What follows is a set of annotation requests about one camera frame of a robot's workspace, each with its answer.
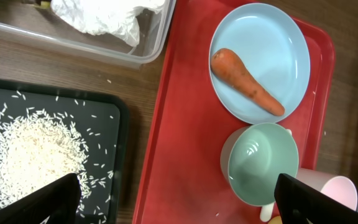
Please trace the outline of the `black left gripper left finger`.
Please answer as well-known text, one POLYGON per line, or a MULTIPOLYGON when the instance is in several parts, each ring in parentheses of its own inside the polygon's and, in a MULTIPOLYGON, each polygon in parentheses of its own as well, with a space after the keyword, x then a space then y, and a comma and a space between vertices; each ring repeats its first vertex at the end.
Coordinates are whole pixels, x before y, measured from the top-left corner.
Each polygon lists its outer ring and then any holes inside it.
POLYGON ((0 224, 74 224, 81 197, 76 174, 67 174, 0 210, 0 224))

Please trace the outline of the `white rice pile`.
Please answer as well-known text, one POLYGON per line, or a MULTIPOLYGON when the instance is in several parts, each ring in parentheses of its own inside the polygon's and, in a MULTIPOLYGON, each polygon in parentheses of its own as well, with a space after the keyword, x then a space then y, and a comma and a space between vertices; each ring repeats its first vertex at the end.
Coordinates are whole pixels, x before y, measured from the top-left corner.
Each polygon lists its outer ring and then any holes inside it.
POLYGON ((49 115, 27 115, 9 123, 0 132, 0 209, 47 184, 76 174, 82 200, 90 196, 84 177, 87 145, 74 127, 49 115))

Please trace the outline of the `green bowl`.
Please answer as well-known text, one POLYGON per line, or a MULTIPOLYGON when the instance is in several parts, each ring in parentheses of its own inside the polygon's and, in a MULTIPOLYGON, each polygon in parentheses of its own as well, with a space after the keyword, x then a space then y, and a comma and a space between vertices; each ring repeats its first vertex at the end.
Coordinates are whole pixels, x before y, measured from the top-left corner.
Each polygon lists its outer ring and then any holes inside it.
POLYGON ((224 143, 220 166, 235 195, 244 203, 263 207, 275 202, 280 174, 296 177, 298 147, 290 130, 260 123, 234 131, 224 143))

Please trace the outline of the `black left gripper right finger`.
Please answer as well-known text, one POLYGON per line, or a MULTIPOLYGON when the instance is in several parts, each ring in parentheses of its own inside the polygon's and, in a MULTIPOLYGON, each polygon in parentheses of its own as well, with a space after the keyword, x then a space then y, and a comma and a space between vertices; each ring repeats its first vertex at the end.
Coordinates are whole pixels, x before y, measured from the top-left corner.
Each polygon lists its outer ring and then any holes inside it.
POLYGON ((280 174, 274 197, 284 224, 358 224, 358 213, 288 174, 280 174))

